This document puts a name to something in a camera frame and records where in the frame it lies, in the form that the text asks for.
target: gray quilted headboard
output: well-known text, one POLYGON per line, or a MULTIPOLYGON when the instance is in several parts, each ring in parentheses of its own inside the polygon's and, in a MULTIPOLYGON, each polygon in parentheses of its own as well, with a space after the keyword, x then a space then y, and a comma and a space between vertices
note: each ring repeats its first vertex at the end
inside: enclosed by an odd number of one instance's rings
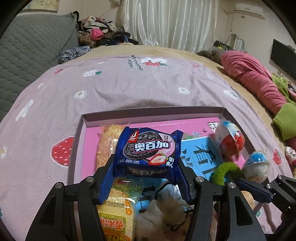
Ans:
POLYGON ((23 89, 58 64, 60 52, 77 46, 71 14, 17 16, 0 39, 0 121, 23 89))

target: metal screw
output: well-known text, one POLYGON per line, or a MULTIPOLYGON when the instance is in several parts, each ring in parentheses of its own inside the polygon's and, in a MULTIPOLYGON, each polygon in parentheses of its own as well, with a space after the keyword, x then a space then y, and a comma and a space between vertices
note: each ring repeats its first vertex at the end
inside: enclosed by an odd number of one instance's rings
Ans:
POLYGON ((61 188, 62 186, 63 186, 62 183, 56 183, 54 187, 57 188, 57 189, 59 189, 59 188, 61 188))
POLYGON ((228 186, 229 186, 230 188, 235 188, 235 187, 236 187, 235 183, 228 183, 228 186))
POLYGON ((197 176, 197 177, 195 178, 195 180, 196 180, 197 182, 199 182, 199 183, 202 183, 205 179, 204 179, 203 177, 201 177, 201 176, 197 176))
POLYGON ((86 181, 88 183, 92 183, 94 181, 94 177, 93 176, 89 176, 89 177, 86 178, 86 181))

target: air conditioner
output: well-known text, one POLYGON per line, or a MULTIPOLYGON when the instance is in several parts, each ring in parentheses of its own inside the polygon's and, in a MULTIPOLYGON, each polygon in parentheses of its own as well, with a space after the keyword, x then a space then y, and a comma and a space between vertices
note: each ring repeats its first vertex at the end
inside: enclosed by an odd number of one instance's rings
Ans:
POLYGON ((257 14, 259 16, 264 17, 263 8, 259 6, 254 6, 254 5, 245 4, 245 3, 236 3, 235 8, 237 11, 249 12, 249 13, 257 14))

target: white satin curtain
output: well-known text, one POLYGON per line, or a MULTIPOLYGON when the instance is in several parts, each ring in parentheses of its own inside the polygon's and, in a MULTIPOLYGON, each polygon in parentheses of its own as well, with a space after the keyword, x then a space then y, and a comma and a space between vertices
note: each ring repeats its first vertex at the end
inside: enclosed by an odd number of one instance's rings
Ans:
POLYGON ((219 0, 122 0, 120 21, 131 38, 189 52, 211 50, 219 0))

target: television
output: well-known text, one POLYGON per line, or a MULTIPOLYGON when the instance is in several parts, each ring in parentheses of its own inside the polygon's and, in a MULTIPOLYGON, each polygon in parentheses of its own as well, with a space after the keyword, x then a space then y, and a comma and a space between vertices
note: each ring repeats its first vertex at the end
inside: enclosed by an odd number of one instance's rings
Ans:
POLYGON ((296 79, 296 52, 292 47, 274 39, 270 58, 296 79))

